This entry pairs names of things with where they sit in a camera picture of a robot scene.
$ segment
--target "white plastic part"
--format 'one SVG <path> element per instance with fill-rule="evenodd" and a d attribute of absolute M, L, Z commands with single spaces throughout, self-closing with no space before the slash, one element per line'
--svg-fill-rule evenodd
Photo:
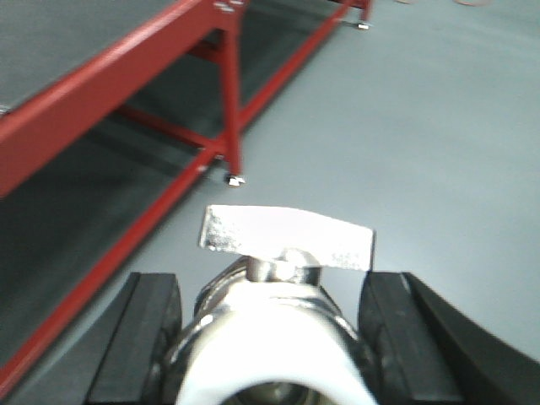
<path fill-rule="evenodd" d="M 337 405 L 376 405 L 331 323 L 290 305 L 255 305 L 214 320 L 197 340 L 176 405 L 220 405 L 270 381 L 309 387 Z"/>

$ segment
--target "metal foot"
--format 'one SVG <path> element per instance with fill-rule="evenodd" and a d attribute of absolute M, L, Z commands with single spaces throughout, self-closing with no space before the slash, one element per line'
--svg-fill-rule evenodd
<path fill-rule="evenodd" d="M 228 173 L 225 176 L 225 182 L 229 187 L 240 187 L 242 184 L 246 183 L 246 180 L 241 175 L 231 175 Z"/>
<path fill-rule="evenodd" d="M 370 23 L 368 23 L 367 21 L 360 20 L 358 22 L 358 29 L 359 30 L 367 31 L 369 28 L 371 28 L 371 26 L 372 25 Z"/>

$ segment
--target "hole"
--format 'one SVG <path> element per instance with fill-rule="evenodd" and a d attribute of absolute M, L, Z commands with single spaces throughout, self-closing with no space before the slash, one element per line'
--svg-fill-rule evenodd
<path fill-rule="evenodd" d="M 222 405 L 333 405 L 333 402 L 306 386 L 276 381 L 246 388 Z"/>

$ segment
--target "gray floor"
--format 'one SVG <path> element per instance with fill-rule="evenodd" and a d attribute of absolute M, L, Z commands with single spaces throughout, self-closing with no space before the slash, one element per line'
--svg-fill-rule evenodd
<path fill-rule="evenodd" d="M 215 165 L 66 339 L 131 271 L 177 273 L 188 318 L 234 260 L 196 247 L 204 207 L 280 205 L 376 229 L 376 270 L 415 273 L 540 360 L 539 19 L 536 0 L 376 2 L 372 30 L 340 27 L 248 129 L 248 183 L 226 188 Z M 351 320 L 361 278 L 324 276 Z"/>

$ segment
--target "silver metal plate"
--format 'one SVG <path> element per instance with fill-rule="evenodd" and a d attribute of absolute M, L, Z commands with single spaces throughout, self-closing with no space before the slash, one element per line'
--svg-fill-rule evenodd
<path fill-rule="evenodd" d="M 296 208 L 210 205 L 199 245 L 267 261 L 310 253 L 306 266 L 372 268 L 375 231 Z"/>

